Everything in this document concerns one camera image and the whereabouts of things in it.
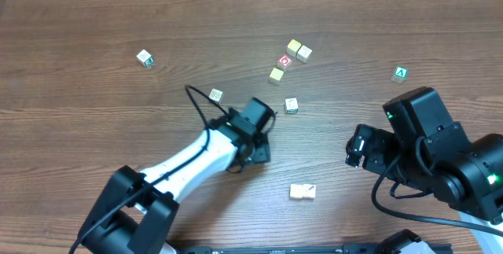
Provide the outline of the white block with red stroke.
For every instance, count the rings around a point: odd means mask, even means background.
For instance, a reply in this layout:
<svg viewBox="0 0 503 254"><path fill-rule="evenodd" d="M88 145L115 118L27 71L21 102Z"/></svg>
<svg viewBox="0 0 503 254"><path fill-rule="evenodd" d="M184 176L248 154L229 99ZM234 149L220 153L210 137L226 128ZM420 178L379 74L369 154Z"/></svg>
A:
<svg viewBox="0 0 503 254"><path fill-rule="evenodd" d="M317 187L312 184L303 184L303 198L314 199L316 197Z"/></svg>

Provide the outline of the yellow top wooden block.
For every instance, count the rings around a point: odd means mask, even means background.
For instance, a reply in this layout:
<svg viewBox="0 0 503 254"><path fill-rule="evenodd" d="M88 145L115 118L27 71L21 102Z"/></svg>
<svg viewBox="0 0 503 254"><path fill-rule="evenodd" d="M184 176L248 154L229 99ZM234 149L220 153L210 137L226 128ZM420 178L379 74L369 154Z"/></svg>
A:
<svg viewBox="0 0 503 254"><path fill-rule="evenodd" d="M305 195L305 189L303 185L291 184L289 190L289 197L291 199L301 200Z"/></svg>

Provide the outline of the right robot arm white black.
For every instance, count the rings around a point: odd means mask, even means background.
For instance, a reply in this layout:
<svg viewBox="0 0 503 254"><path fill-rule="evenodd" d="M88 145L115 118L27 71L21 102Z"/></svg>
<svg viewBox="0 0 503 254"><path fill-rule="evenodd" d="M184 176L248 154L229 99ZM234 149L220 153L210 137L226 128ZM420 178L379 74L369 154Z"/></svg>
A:
<svg viewBox="0 0 503 254"><path fill-rule="evenodd" d="M346 163L378 174L371 200L400 219L470 229L485 253L502 251L502 136L470 141L438 92L419 87L383 106L392 131L359 124L346 145ZM384 207L376 199L385 179L432 195L460 214L458 221Z"/></svg>

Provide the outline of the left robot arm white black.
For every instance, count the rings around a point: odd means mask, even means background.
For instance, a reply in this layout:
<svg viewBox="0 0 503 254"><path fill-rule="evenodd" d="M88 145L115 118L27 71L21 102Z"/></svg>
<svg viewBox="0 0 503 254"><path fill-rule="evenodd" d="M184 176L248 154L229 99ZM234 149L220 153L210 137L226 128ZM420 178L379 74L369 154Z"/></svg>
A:
<svg viewBox="0 0 503 254"><path fill-rule="evenodd" d="M264 127L275 113L258 98L243 111L211 120L192 144L172 158L135 171L123 166L108 180L82 224L72 251L173 253L167 235L181 202L202 182L232 166L270 161Z"/></svg>

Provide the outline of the white block with green edge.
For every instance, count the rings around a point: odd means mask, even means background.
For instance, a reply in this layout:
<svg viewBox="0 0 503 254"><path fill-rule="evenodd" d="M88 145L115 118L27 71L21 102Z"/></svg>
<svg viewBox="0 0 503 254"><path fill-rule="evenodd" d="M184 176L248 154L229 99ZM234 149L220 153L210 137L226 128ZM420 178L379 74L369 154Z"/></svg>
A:
<svg viewBox="0 0 503 254"><path fill-rule="evenodd" d="M287 114L296 114L299 110L296 98L287 98L285 100L285 112Z"/></svg>

